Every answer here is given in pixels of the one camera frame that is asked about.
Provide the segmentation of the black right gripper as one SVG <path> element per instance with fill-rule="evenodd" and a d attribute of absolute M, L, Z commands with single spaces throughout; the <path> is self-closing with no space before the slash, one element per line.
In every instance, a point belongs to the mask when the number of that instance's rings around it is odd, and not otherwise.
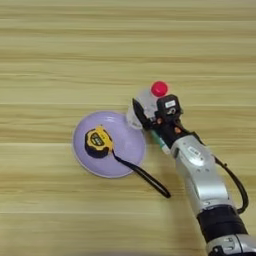
<path fill-rule="evenodd" d="M 189 131 L 182 125 L 180 114 L 171 115 L 169 120 L 165 120 L 160 116 L 148 119 L 144 114 L 142 105 L 135 98 L 132 99 L 132 105 L 134 113 L 140 121 L 143 129 L 155 131 L 168 148 L 171 148 L 178 139 L 190 135 L 194 136 L 199 142 L 201 142 L 201 139 L 196 132 Z"/>

